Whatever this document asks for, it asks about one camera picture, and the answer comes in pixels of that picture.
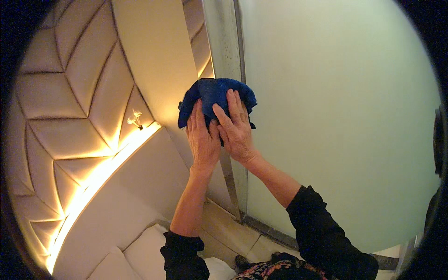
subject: black shirt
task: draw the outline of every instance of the black shirt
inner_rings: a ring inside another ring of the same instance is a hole
[[[326,206],[311,186],[302,186],[286,208],[296,229],[300,255],[312,266],[340,280],[374,280],[378,262],[350,243],[344,230],[325,209]],[[171,231],[165,233],[165,237],[166,245],[160,252],[165,258],[167,280],[208,279],[207,266],[197,255],[198,251],[204,250],[201,238],[184,237]],[[278,276],[281,279],[297,279],[300,275],[300,271],[289,269],[272,274],[269,280],[278,279]]]

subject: small flower decoration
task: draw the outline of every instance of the small flower decoration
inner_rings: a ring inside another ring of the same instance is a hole
[[[143,126],[140,124],[140,116],[142,115],[142,112],[140,111],[135,111],[134,109],[132,109],[132,116],[128,118],[128,124],[134,124],[135,126],[137,126],[140,130],[143,129]]]

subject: wall light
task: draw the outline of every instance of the wall light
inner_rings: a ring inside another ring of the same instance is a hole
[[[47,268],[50,274],[53,274],[56,259],[62,245],[64,244],[65,238],[78,217],[81,215],[82,211],[86,208],[101,187],[112,177],[113,174],[115,174],[115,172],[127,161],[127,159],[131,157],[143,144],[145,144],[161,127],[162,126],[159,123],[153,122],[141,131],[135,130],[125,139],[125,143],[127,144],[112,158],[112,160],[106,161],[105,163],[99,165],[89,175],[89,178],[86,180],[88,187],[79,196],[79,198],[75,199],[70,205],[70,213],[62,224],[55,243],[49,249],[50,256],[47,259]]]

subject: hand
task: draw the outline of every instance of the hand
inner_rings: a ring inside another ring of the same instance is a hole
[[[218,104],[213,104],[213,112],[220,121],[218,130],[227,152],[234,160],[245,165],[258,154],[252,143],[249,114],[237,90],[227,91],[227,102],[230,118]]]
[[[202,113],[202,100],[198,99],[193,106],[190,118],[188,118],[186,129],[194,159],[191,168],[194,170],[212,172],[218,162],[221,141],[216,120],[210,123],[209,130],[210,133],[207,131]]]

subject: black shoe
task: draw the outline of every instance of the black shoe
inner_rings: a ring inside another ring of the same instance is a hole
[[[238,256],[235,257],[235,264],[237,265],[237,268],[240,271],[244,271],[244,270],[250,268],[249,261],[245,257],[243,257],[241,255],[238,255]]]

